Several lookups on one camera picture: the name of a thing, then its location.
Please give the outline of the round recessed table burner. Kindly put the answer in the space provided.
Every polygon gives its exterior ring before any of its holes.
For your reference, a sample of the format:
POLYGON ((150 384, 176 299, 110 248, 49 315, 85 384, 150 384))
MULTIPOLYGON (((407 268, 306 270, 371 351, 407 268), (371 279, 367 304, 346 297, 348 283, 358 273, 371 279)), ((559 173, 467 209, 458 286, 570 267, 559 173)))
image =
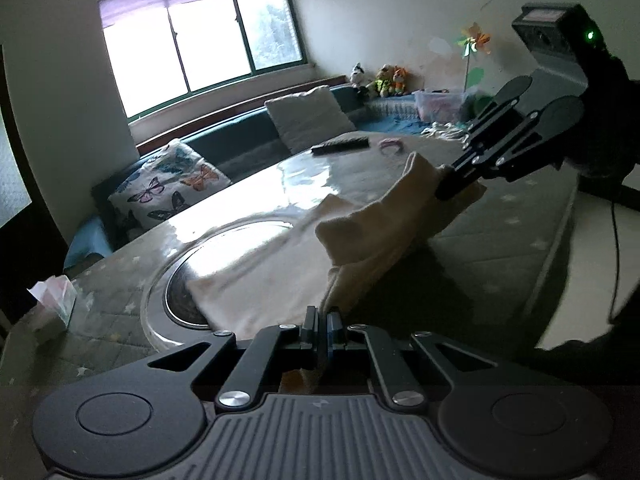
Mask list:
POLYGON ((196 341, 216 328, 198 308, 189 284, 205 280, 227 285, 253 252, 292 229, 297 218, 287 211, 258 214, 207 232, 180 248, 144 286, 140 320, 157 351, 196 341))

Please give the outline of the cream beige garment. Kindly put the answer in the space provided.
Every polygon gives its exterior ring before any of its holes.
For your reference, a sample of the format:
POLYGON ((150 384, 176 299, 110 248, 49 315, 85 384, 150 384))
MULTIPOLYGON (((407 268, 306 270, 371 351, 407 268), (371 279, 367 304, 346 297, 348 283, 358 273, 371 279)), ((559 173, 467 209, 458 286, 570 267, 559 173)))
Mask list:
POLYGON ((346 314, 417 237, 442 232, 485 194, 484 185, 473 182, 438 198, 437 188, 451 174, 412 152, 377 200, 359 207, 326 196, 292 229, 249 255, 227 285, 192 282, 191 295, 216 330, 240 339, 270 325, 302 324, 309 306, 346 314))

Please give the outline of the tissue pack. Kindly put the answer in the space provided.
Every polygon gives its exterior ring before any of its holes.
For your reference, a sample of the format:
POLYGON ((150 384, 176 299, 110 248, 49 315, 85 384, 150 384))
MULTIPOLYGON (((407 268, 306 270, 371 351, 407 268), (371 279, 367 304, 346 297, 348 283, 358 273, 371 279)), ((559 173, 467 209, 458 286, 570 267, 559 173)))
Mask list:
POLYGON ((66 275, 60 275, 37 282, 28 292, 36 305, 26 314, 26 325, 36 343, 45 344, 68 329, 77 290, 66 275))

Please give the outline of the grey plain pillow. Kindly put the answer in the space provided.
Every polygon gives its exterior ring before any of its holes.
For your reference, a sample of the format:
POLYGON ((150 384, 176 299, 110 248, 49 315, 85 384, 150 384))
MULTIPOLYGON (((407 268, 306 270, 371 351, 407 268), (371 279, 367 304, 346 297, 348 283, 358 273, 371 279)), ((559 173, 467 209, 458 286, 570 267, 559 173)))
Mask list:
POLYGON ((356 130, 329 86, 268 100, 265 108, 280 140, 292 154, 356 130))

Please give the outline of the black white plush toy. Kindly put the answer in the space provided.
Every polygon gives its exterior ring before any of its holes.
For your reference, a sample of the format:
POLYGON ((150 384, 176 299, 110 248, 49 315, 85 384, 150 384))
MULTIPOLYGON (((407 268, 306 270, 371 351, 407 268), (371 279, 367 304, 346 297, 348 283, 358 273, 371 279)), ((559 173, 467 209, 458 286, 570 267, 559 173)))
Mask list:
POLYGON ((350 73, 350 76, 349 76, 349 81, 350 81, 350 84, 356 89, 365 87, 369 83, 367 74, 362 68, 360 63, 357 63, 352 68, 352 72, 350 73))

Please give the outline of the grey quilted star table cover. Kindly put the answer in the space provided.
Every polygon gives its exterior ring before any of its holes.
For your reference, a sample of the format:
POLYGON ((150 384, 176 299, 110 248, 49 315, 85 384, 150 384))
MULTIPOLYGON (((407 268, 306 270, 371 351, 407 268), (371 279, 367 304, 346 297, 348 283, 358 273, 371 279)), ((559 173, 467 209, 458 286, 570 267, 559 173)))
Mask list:
MULTIPOLYGON (((216 328, 246 339, 267 325, 300 322, 328 284, 317 224, 380 198, 409 153, 439 165, 459 151, 454 142, 407 136, 401 151, 298 154, 93 259, 74 278, 65 333, 41 346, 24 326, 10 337, 1 367, 2 477, 43 476, 30 422, 51 389, 216 328)), ((354 317, 392 330, 534 344, 564 289, 576 172, 544 168, 486 188, 440 234, 416 240, 354 317)))

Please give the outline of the colourful paper pinwheel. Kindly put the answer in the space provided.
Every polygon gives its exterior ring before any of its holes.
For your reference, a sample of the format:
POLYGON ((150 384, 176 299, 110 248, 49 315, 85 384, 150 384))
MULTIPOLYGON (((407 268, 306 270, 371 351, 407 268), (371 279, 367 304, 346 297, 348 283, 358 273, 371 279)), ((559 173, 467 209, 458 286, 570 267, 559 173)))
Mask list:
POLYGON ((476 58, 479 53, 489 54, 488 48, 491 40, 491 34, 484 32, 480 24, 473 22, 470 26, 462 29, 461 36, 457 40, 457 45, 462 50, 462 58, 465 59, 463 90, 468 90, 475 81, 471 82, 472 59, 476 58))

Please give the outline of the blue bench sofa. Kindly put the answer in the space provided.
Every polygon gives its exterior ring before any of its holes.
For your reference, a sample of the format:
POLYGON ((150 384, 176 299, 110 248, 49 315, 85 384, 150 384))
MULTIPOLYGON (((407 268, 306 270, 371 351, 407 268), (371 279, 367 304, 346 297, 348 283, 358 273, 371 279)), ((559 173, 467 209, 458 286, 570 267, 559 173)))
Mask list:
MULTIPOLYGON (((414 96, 360 102, 356 91, 347 84, 333 87, 337 103, 359 130, 382 133, 418 134, 425 127, 419 117, 414 96)), ((290 156, 279 139, 265 107, 235 115, 218 124, 185 136, 185 144, 204 156, 231 181, 236 182, 266 169, 290 156)), ((79 268, 90 257, 106 258, 128 243, 128 237, 116 222, 116 214, 108 196, 134 174, 157 152, 117 171, 91 189, 96 214, 76 231, 63 269, 79 268)))

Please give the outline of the clear plastic storage box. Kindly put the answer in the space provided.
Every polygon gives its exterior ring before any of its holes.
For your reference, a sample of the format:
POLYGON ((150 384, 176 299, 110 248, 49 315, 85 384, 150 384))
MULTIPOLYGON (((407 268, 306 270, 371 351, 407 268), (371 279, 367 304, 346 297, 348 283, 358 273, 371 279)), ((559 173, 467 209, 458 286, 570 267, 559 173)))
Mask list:
POLYGON ((422 122, 467 122, 473 115, 475 94, 461 91, 413 92, 416 110, 422 122))

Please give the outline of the orange plush toy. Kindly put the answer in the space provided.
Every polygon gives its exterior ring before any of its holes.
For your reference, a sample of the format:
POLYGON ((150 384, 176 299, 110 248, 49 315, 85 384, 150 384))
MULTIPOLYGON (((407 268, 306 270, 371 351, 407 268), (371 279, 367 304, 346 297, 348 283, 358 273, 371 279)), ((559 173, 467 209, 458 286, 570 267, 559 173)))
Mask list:
POLYGON ((404 96, 407 93, 407 77, 408 73, 403 67, 395 68, 390 87, 393 96, 404 96))

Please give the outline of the black remote control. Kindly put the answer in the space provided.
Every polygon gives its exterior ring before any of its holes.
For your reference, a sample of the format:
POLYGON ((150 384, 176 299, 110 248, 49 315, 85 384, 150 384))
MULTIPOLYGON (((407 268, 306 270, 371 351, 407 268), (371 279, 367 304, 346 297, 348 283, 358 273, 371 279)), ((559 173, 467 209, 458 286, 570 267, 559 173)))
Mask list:
POLYGON ((370 148, 370 141, 366 136, 343 140, 334 140, 313 146, 311 154, 314 156, 326 156, 352 151, 361 151, 370 148))

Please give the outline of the butterfly print pillow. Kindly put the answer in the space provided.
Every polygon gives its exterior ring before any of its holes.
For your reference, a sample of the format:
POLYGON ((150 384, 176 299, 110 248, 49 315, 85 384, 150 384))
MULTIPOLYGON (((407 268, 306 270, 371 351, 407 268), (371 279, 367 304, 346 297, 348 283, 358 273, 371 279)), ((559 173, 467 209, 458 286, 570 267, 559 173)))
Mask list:
POLYGON ((108 196, 130 240, 212 196, 232 181, 201 154, 172 140, 108 196))

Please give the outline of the green yellow plush toy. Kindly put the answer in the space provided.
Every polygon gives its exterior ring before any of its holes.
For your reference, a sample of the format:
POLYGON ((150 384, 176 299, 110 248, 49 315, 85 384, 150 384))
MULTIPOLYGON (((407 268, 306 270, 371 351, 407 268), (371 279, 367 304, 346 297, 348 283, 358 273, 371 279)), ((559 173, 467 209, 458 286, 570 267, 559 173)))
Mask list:
POLYGON ((379 98, 388 98, 393 93, 394 82, 393 76, 395 66, 390 64, 383 65, 376 74, 373 84, 375 94, 379 98))

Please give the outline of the crumpled light cloth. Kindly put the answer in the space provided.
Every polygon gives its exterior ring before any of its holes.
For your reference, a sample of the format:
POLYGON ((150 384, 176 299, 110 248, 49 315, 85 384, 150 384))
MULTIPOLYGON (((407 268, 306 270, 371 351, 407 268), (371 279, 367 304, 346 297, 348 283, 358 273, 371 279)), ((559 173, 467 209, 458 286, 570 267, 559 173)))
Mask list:
POLYGON ((467 122, 431 122, 420 133, 424 138, 462 142, 468 136, 467 122))

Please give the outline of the pink hair scrunchie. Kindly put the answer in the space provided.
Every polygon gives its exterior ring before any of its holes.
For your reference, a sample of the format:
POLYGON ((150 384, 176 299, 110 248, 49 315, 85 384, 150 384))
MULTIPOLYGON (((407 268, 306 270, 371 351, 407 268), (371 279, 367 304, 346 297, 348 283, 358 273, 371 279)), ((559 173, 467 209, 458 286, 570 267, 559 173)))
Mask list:
POLYGON ((384 155, 397 155, 405 151, 405 144, 399 138, 385 138, 378 141, 378 149, 384 155))

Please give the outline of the window with green frame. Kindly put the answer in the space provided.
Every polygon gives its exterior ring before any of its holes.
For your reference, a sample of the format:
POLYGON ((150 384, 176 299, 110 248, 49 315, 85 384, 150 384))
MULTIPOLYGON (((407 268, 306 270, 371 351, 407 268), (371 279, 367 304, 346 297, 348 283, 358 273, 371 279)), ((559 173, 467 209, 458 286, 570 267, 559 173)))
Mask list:
POLYGON ((98 0, 130 120, 305 63, 291 0, 98 0))

